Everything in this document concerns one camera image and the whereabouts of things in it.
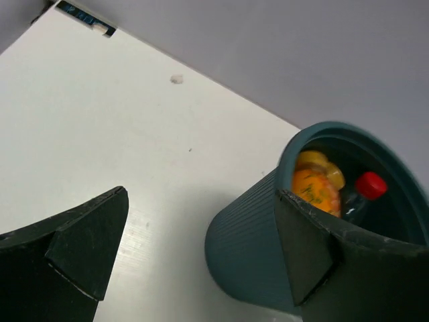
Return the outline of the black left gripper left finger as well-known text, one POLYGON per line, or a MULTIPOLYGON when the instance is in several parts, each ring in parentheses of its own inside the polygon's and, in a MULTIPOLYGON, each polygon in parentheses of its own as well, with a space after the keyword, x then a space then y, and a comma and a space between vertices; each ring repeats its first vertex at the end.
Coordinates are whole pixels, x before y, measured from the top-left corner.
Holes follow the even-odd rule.
POLYGON ((129 210, 115 188, 1 235, 2 321, 92 321, 103 301, 129 210))

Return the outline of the red cap clear bottle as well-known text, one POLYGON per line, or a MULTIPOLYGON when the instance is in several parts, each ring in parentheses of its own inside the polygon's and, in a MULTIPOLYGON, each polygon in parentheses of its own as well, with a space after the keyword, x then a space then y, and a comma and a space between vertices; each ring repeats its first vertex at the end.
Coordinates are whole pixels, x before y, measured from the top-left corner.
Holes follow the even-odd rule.
POLYGON ((341 218, 360 225, 373 201, 388 190, 386 182, 375 172, 365 172, 353 184, 346 185, 340 193, 341 218))

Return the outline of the orange bottle front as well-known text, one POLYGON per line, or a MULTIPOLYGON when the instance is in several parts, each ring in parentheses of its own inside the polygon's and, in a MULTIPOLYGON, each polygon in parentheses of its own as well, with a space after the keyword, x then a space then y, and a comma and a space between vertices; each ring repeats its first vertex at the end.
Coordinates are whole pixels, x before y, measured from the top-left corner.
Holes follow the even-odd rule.
POLYGON ((292 179, 295 195, 324 212, 340 217, 340 190, 344 186, 343 173, 322 152, 300 152, 292 179))

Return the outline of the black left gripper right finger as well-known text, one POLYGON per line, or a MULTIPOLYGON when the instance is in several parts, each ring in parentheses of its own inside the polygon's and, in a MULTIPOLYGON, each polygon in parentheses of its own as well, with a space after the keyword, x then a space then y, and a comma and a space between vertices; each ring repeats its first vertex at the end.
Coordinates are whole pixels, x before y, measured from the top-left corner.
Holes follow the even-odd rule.
POLYGON ((428 248, 372 233, 289 191, 275 222, 304 321, 427 321, 428 248))

